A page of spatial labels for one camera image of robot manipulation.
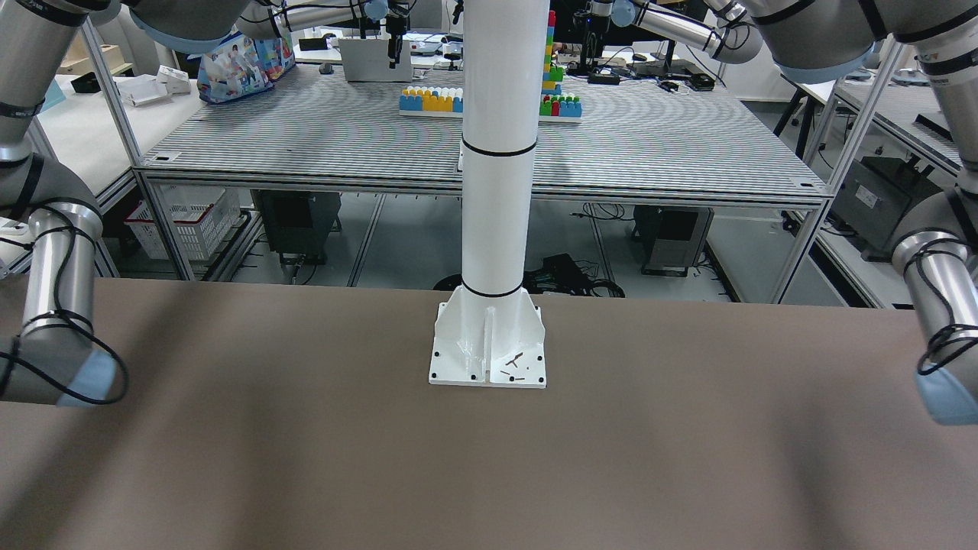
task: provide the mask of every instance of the white label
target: white label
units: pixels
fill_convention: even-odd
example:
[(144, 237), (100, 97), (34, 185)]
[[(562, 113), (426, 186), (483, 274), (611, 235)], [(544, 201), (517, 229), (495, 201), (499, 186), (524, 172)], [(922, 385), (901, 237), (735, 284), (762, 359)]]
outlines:
[(856, 190), (856, 198), (859, 199), (864, 205), (869, 206), (870, 209), (875, 208), (876, 203), (879, 202), (879, 197), (876, 197), (872, 191), (863, 187), (862, 185)]

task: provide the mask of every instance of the colorful bag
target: colorful bag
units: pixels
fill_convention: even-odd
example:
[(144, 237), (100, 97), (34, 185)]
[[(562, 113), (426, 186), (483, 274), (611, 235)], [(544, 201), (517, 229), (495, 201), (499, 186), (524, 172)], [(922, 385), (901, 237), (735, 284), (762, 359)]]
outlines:
[(210, 53), (200, 56), (197, 87), (200, 98), (207, 103), (229, 102), (274, 86), (262, 68), (254, 40), (239, 32), (225, 38)]
[(292, 52), (292, 43), (288, 36), (271, 40), (258, 40), (255, 42), (255, 49), (258, 52), (258, 61), (261, 63), (261, 67), (273, 82), (285, 76), (290, 69), (295, 67), (295, 55)]

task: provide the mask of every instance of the white column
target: white column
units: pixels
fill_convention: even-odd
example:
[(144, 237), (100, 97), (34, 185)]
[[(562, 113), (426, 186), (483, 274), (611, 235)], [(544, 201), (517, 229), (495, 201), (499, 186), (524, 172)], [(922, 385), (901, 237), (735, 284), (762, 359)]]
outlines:
[(540, 312), (521, 288), (549, 3), (466, 2), (462, 276), (439, 308), (433, 384), (543, 388)]

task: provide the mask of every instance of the storage crate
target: storage crate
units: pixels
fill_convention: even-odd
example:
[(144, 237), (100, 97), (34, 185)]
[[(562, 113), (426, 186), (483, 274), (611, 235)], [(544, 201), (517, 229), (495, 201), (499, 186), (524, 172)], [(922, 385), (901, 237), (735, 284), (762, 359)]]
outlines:
[[(178, 187), (163, 189), (171, 204), (170, 216), (177, 235), (183, 242), (187, 257), (207, 260), (221, 240), (241, 216), (238, 193), (220, 187)], [(166, 248), (153, 223), (150, 206), (140, 202), (125, 219), (139, 239), (139, 244), (152, 259), (166, 259)]]

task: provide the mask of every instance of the brown tabletop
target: brown tabletop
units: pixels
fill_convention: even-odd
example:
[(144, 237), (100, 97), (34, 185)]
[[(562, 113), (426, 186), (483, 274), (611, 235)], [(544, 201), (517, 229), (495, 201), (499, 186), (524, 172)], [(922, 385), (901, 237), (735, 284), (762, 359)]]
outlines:
[(910, 312), (540, 297), (550, 387), (486, 390), (425, 379), (441, 299), (100, 280), (132, 392), (0, 403), (0, 548), (978, 545)]

